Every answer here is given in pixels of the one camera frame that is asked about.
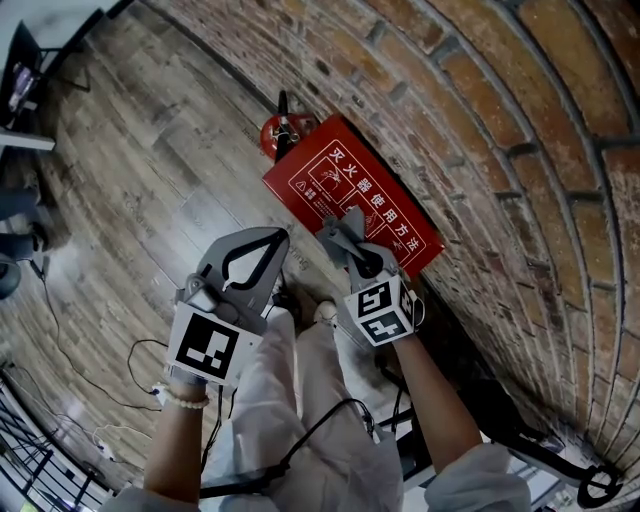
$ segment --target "desk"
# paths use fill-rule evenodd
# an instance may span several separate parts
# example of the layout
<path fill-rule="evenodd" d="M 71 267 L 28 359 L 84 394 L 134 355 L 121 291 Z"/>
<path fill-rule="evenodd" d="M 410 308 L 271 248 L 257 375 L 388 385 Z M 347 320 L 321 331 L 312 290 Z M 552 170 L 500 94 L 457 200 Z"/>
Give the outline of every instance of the desk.
<path fill-rule="evenodd" d="M 18 108 L 12 110 L 9 107 L 9 100 L 14 93 L 16 83 L 16 73 L 14 69 L 20 64 L 33 70 L 35 74 L 34 83 L 20 100 Z M 40 84 L 41 66 L 42 50 L 31 35 L 31 32 L 29 32 L 29 29 L 27 29 L 24 23 L 20 23 L 11 40 L 7 63 L 2 76 L 2 82 L 0 83 L 0 145 L 39 149 L 42 151 L 51 151 L 55 147 L 56 141 L 50 137 L 11 130 L 16 118 L 23 109 L 34 109 L 37 106 L 29 102 L 28 97 Z"/>

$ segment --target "pearl bracelet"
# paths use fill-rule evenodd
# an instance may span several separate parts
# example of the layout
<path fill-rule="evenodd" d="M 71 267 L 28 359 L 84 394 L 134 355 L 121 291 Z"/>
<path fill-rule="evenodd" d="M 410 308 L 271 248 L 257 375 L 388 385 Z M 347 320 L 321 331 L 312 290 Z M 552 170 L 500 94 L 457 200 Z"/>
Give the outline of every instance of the pearl bracelet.
<path fill-rule="evenodd" d="M 204 409 L 207 405 L 209 405 L 209 397 L 205 397 L 201 402 L 188 402 L 186 400 L 182 400 L 175 396 L 169 389 L 164 390 L 167 402 L 172 402 L 176 404 L 178 407 L 183 407 L 185 409 Z"/>

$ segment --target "red sign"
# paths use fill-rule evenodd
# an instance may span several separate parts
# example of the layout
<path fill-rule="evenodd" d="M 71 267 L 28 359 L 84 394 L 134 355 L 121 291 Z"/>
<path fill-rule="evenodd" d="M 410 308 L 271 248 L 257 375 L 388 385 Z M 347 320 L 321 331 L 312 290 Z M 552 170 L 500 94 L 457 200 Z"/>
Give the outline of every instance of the red sign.
<path fill-rule="evenodd" d="M 418 274 L 444 246 L 424 215 L 338 115 L 322 123 L 263 178 L 312 233 L 325 217 L 359 206 L 367 241 Z"/>

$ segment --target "red brick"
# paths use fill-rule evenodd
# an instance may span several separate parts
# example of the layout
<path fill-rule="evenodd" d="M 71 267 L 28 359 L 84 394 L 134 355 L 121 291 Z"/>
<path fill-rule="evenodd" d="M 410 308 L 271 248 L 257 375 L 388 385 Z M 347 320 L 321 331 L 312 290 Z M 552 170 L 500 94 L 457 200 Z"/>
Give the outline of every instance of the red brick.
<path fill-rule="evenodd" d="M 520 296 L 524 302 L 529 319 L 540 326 L 544 326 L 544 317 L 540 309 L 538 292 L 534 288 L 521 284 L 518 285 L 518 289 L 520 290 Z"/>
<path fill-rule="evenodd" d="M 510 198 L 500 201 L 500 204 L 511 221 L 526 255 L 534 260 L 546 262 L 547 254 L 540 238 L 540 230 L 535 225 L 535 218 L 525 202 L 522 199 Z"/>
<path fill-rule="evenodd" d="M 493 246 L 489 242 L 484 229 L 477 222 L 478 216 L 471 210 L 467 201 L 463 199 L 453 201 L 453 207 L 456 209 L 456 212 L 458 212 L 458 218 L 467 227 L 469 233 L 471 233 L 471 238 L 473 238 L 476 244 L 485 251 L 493 250 Z"/>
<path fill-rule="evenodd" d="M 576 418 L 576 430 L 578 433 L 582 433 L 587 430 L 587 416 L 589 414 L 589 406 L 587 402 L 578 400 L 577 406 L 577 418 Z"/>
<path fill-rule="evenodd" d="M 451 182 L 449 177 L 444 173 L 442 167 L 439 164 L 435 163 L 432 159 L 431 152 L 422 144 L 420 139 L 413 133 L 410 133 L 407 136 L 407 141 L 409 145 L 418 153 L 419 158 L 421 159 L 421 164 L 425 167 L 426 171 L 432 174 L 437 181 L 442 186 L 442 189 L 446 194 L 451 194 L 454 190 L 456 190 L 455 185 Z"/>
<path fill-rule="evenodd" d="M 504 170 L 493 156 L 471 117 L 464 111 L 452 92 L 438 82 L 422 59 L 393 32 L 385 33 L 378 47 L 405 75 L 411 86 L 428 98 L 432 109 L 439 112 L 443 122 L 464 146 L 469 160 L 482 172 L 491 187 L 495 191 L 510 190 L 511 186 Z"/>
<path fill-rule="evenodd" d="M 321 60 L 328 62 L 330 70 L 335 69 L 339 74 L 347 78 L 355 73 L 356 67 L 318 34 L 307 30 L 305 40 L 318 53 Z"/>
<path fill-rule="evenodd" d="M 638 370 L 640 370 L 640 339 L 622 331 L 618 373 L 629 380 L 635 380 Z"/>
<path fill-rule="evenodd" d="M 584 295 L 578 261 L 560 212 L 560 205 L 551 190 L 544 169 L 538 158 L 532 155 L 516 158 L 513 165 L 527 189 L 540 228 L 549 245 L 562 296 L 572 304 L 583 307 Z"/>
<path fill-rule="evenodd" d="M 596 437 L 598 437 L 598 431 L 600 430 L 600 425 L 602 425 L 603 416 L 604 416 L 604 407 L 600 405 L 598 402 L 592 402 L 591 418 L 589 419 L 589 428 L 587 429 L 589 432 L 589 439 L 592 442 L 595 442 Z"/>
<path fill-rule="evenodd" d="M 600 452 L 604 452 L 611 441 L 613 441 L 613 435 L 617 429 L 617 423 L 605 421 L 602 432 L 600 433 L 600 440 L 598 441 L 598 448 Z"/>
<path fill-rule="evenodd" d="M 551 277 L 551 272 L 545 267 L 532 267 L 531 274 L 538 287 L 542 304 L 547 311 L 549 326 L 554 337 L 562 337 L 565 334 L 564 317 L 558 304 L 558 297 Z"/>
<path fill-rule="evenodd" d="M 640 428 L 640 402 L 637 399 L 631 404 L 631 409 L 629 409 L 629 414 L 624 423 L 633 428 L 634 431 Z"/>
<path fill-rule="evenodd" d="M 558 369 L 561 379 L 571 380 L 571 358 L 562 351 L 558 351 Z"/>
<path fill-rule="evenodd" d="M 589 350 L 589 316 L 584 311 L 567 305 L 567 320 L 571 341 L 582 350 Z"/>
<path fill-rule="evenodd" d="M 314 0 L 314 3 L 325 12 L 332 12 L 340 21 L 351 26 L 354 32 L 365 38 L 378 21 L 378 16 L 371 9 L 367 9 L 358 0 Z"/>
<path fill-rule="evenodd" d="M 625 470 L 640 457 L 640 447 L 634 441 L 616 462 L 616 467 Z"/>
<path fill-rule="evenodd" d="M 622 429 L 620 429 L 620 432 L 618 432 L 616 438 L 613 440 L 609 453 L 607 454 L 607 458 L 609 460 L 616 460 L 622 452 L 622 449 L 629 444 L 629 441 L 631 441 L 631 438 L 634 436 L 636 431 L 636 428 L 632 428 L 625 423 L 622 426 Z"/>
<path fill-rule="evenodd" d="M 609 383 L 596 375 L 593 379 L 593 399 L 600 405 L 606 405 L 609 398 Z"/>
<path fill-rule="evenodd" d="M 456 52 L 447 57 L 441 66 L 480 116 L 498 146 L 508 149 L 526 142 L 513 115 L 471 57 L 466 53 Z"/>
<path fill-rule="evenodd" d="M 398 111 L 413 126 L 416 134 L 420 136 L 422 141 L 427 145 L 433 154 L 431 158 L 440 160 L 442 163 L 450 161 L 457 157 L 456 151 L 451 146 L 451 142 L 444 135 L 440 128 L 433 124 L 427 112 L 415 100 L 413 95 L 406 94 L 398 103 Z"/>
<path fill-rule="evenodd" d="M 595 189 L 595 178 L 582 141 L 558 92 L 524 41 L 485 2 L 433 0 L 431 3 L 457 25 L 511 89 L 549 152 L 565 187 Z"/>
<path fill-rule="evenodd" d="M 607 220 L 601 205 L 575 202 L 573 215 L 591 279 L 613 283 L 613 254 Z"/>
<path fill-rule="evenodd" d="M 517 319 L 518 326 L 521 329 L 525 329 L 526 331 L 531 332 L 531 326 L 529 325 L 529 321 L 524 314 L 522 301 L 520 300 L 520 296 L 516 292 L 516 285 L 507 274 L 502 260 L 499 256 L 487 255 L 487 262 L 489 263 L 489 268 L 492 270 L 492 274 L 498 283 L 500 294 L 502 295 L 502 297 L 504 297 L 506 305 L 509 306 L 509 308 L 513 311 L 513 314 Z"/>
<path fill-rule="evenodd" d="M 307 12 L 307 5 L 302 0 L 279 0 L 278 3 L 288 14 L 297 18 L 303 17 Z"/>
<path fill-rule="evenodd" d="M 367 3 L 402 30 L 424 52 L 442 40 L 443 31 L 410 0 L 367 0 Z"/>
<path fill-rule="evenodd" d="M 617 425 L 622 419 L 622 415 L 629 404 L 632 389 L 632 381 L 625 379 L 621 375 L 616 375 L 615 381 L 613 382 L 613 393 L 611 395 L 609 411 L 607 412 L 607 419 L 612 423 Z"/>
<path fill-rule="evenodd" d="M 614 292 L 593 288 L 593 319 L 595 330 L 596 374 L 605 380 L 611 378 L 613 370 L 613 348 L 615 345 L 616 302 Z"/>
<path fill-rule="evenodd" d="M 565 418 L 573 420 L 576 416 L 576 396 L 575 387 L 565 379 L 562 379 L 562 399 Z"/>
<path fill-rule="evenodd" d="M 585 0 L 606 32 L 640 94 L 640 17 L 628 0 Z"/>
<path fill-rule="evenodd" d="M 542 361 L 544 362 L 549 375 L 553 377 L 553 380 L 559 380 L 559 372 L 557 370 L 557 365 L 555 362 L 554 351 L 549 341 L 549 334 L 545 329 L 543 329 L 542 327 L 538 327 L 537 325 L 533 325 L 533 333 L 536 338 L 536 345 L 538 347 L 540 359 L 542 359 Z"/>
<path fill-rule="evenodd" d="M 604 157 L 622 234 L 625 327 L 640 335 L 640 148 L 612 149 Z"/>
<path fill-rule="evenodd" d="M 529 271 L 522 253 L 513 243 L 509 225 L 501 215 L 497 200 L 483 186 L 469 166 L 461 165 L 449 169 L 449 176 L 460 187 L 469 199 L 478 222 L 484 227 L 497 251 L 504 256 L 504 264 L 510 274 L 518 281 L 527 283 L 530 279 Z"/>
<path fill-rule="evenodd" d="M 369 53 L 364 47 L 362 41 L 358 41 L 346 30 L 333 25 L 326 20 L 322 22 L 313 22 L 311 27 L 307 27 L 306 35 L 309 41 L 311 30 L 320 37 L 331 41 L 334 48 L 342 52 L 342 55 L 351 63 L 356 65 L 362 72 L 369 77 L 371 82 L 382 92 L 391 92 L 396 86 L 396 79 L 387 72 L 384 66 Z"/>
<path fill-rule="evenodd" d="M 438 231 L 442 234 L 442 236 L 447 240 L 457 240 L 458 234 L 453 230 L 451 224 L 444 216 L 444 214 L 440 211 L 440 208 L 435 203 L 435 201 L 424 201 L 421 203 L 424 209 L 427 211 L 429 218 L 436 225 Z"/>
<path fill-rule="evenodd" d="M 576 361 L 576 386 L 580 400 L 587 402 L 589 399 L 589 354 L 578 348 L 574 349 L 573 356 Z"/>
<path fill-rule="evenodd" d="M 600 51 L 566 0 L 531 0 L 520 16 L 544 48 L 598 135 L 628 133 L 627 112 Z"/>

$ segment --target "floor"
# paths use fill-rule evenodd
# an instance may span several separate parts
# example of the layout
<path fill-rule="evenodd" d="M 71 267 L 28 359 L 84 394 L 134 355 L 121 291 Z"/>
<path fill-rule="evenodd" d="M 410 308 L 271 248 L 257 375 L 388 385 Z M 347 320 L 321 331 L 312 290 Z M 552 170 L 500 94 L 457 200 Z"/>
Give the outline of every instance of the floor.
<path fill-rule="evenodd" d="M 52 238 L 47 289 L 60 336 L 27 266 L 19 290 L 0 306 L 0 335 L 11 340 L 17 368 L 10 375 L 34 414 L 121 488 L 140 481 L 158 413 L 118 405 L 83 377 L 118 402 L 157 408 L 135 387 L 127 355 L 136 339 L 167 341 L 175 290 L 214 239 L 283 226 L 291 236 L 289 282 L 317 301 L 345 295 L 348 279 L 262 185 L 272 163 L 257 141 L 270 114 L 207 53 L 134 4 L 103 20 L 61 73 L 80 79 L 85 70 L 90 93 L 55 85 L 38 113 L 37 128 L 57 139 L 56 150 L 18 155 L 7 177 L 19 181 L 29 165 L 42 177 L 46 207 L 37 216 Z M 378 419 L 389 416 L 395 389 L 381 380 L 371 352 L 339 333 L 349 389 Z M 137 347 L 132 370 L 147 389 L 161 380 L 162 347 Z M 214 421 L 209 408 L 205 437 Z M 99 437 L 117 463 L 93 443 L 106 425 Z"/>

